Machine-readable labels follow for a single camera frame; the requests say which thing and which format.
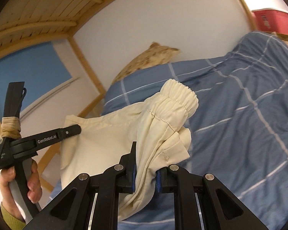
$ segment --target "pillow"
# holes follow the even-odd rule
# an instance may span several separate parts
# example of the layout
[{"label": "pillow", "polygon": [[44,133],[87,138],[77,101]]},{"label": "pillow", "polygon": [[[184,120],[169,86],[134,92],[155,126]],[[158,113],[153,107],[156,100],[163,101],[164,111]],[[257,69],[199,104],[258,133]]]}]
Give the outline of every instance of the pillow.
[{"label": "pillow", "polygon": [[171,58],[179,53],[180,50],[177,48],[161,46],[159,43],[153,42],[149,49],[135,57],[123,68],[123,70],[120,71],[120,73],[113,80],[112,84],[122,80],[137,70],[166,64]]}]

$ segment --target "green sleeve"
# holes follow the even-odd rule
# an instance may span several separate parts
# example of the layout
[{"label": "green sleeve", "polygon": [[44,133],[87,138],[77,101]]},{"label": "green sleeve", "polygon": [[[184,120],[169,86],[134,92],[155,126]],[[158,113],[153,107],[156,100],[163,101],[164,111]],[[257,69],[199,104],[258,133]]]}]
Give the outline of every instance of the green sleeve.
[{"label": "green sleeve", "polygon": [[11,216],[4,207],[1,205],[1,211],[3,220],[7,223],[7,225],[11,228],[11,230],[22,230],[25,227],[25,223],[21,220],[18,220]]}]

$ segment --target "blue gripper pad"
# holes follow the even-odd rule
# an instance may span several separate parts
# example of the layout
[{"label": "blue gripper pad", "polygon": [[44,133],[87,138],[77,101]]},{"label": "blue gripper pad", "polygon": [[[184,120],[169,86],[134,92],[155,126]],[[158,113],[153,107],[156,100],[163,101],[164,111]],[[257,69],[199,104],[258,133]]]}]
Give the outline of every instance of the blue gripper pad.
[{"label": "blue gripper pad", "polygon": [[161,172],[160,170],[157,170],[155,192],[161,193],[161,189]]},{"label": "blue gripper pad", "polygon": [[137,165],[134,164],[133,172],[132,172],[132,192],[135,192],[135,176],[137,174]]}]

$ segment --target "red container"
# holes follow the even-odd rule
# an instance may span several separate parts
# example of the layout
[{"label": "red container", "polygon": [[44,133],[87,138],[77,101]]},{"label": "red container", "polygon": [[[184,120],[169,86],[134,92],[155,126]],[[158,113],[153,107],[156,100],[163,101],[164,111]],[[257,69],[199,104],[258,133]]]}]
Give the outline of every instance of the red container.
[{"label": "red container", "polygon": [[253,10],[260,31],[288,35],[288,12],[275,8]]}]

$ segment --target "blue plaid bedsheet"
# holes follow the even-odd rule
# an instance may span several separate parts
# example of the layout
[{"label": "blue plaid bedsheet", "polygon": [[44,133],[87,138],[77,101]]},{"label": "blue plaid bedsheet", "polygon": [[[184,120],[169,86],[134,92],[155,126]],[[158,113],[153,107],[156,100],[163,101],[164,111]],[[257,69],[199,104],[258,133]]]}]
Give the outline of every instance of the blue plaid bedsheet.
[{"label": "blue plaid bedsheet", "polygon": [[[103,114],[144,101],[170,78],[199,99],[185,124],[192,143],[181,165],[216,175],[270,230],[281,229],[288,220],[288,47],[255,31],[226,56],[139,70],[109,88]],[[171,194],[155,194],[118,228],[174,229],[173,205]]]}]

